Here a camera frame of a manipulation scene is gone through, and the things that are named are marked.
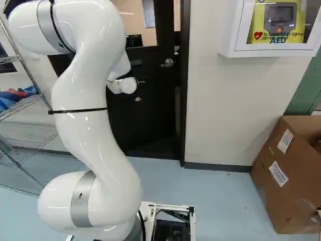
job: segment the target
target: defibrillator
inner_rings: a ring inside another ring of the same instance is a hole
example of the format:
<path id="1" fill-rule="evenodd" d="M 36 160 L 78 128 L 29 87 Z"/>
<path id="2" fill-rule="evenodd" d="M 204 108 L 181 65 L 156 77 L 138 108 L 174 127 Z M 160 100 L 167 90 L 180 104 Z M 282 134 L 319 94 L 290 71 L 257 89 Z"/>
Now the defibrillator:
<path id="1" fill-rule="evenodd" d="M 303 43 L 306 1 L 255 0 L 247 43 Z"/>

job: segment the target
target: door frame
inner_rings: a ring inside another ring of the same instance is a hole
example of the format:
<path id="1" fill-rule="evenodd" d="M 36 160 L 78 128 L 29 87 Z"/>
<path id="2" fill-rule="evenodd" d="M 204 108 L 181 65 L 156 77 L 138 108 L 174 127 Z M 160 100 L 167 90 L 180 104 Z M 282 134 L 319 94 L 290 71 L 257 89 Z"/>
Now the door frame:
<path id="1" fill-rule="evenodd" d="M 190 23 L 191 0 L 181 0 L 181 99 L 180 99 L 180 165 L 185 165 L 186 117 L 187 117 L 187 88 L 190 52 Z"/>

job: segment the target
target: barcode label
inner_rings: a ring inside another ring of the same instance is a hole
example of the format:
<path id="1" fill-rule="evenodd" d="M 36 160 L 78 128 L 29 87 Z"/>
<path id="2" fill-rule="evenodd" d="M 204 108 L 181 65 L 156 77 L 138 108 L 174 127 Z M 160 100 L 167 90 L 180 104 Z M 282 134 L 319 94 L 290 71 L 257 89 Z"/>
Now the barcode label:
<path id="1" fill-rule="evenodd" d="M 269 167 L 270 172 L 272 173 L 274 179 L 282 187 L 289 180 L 288 177 L 282 172 L 276 161 L 273 162 L 272 166 Z"/>
<path id="2" fill-rule="evenodd" d="M 281 138 L 281 141 L 279 144 L 277 144 L 277 147 L 285 154 L 291 144 L 292 139 L 293 134 L 289 130 L 286 130 Z"/>

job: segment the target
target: green wall panel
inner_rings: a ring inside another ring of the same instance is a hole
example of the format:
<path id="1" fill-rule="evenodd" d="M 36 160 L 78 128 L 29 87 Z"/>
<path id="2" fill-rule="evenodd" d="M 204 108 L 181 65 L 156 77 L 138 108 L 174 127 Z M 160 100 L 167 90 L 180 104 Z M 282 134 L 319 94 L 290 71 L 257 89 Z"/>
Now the green wall panel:
<path id="1" fill-rule="evenodd" d="M 321 51 L 313 57 L 285 115 L 309 115 L 321 101 Z"/>

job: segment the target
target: black door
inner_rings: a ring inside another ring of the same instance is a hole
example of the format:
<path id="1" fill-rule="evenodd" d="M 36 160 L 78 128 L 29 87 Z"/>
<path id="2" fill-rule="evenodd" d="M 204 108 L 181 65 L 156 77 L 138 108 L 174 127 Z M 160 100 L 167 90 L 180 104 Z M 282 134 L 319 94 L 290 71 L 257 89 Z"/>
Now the black door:
<path id="1" fill-rule="evenodd" d="M 129 156 L 177 158 L 173 6 L 173 1 L 154 0 L 156 46 L 126 48 L 132 75 L 139 81 L 136 92 L 113 94 L 106 89 L 111 129 Z M 143 42 L 139 35 L 128 38 Z"/>

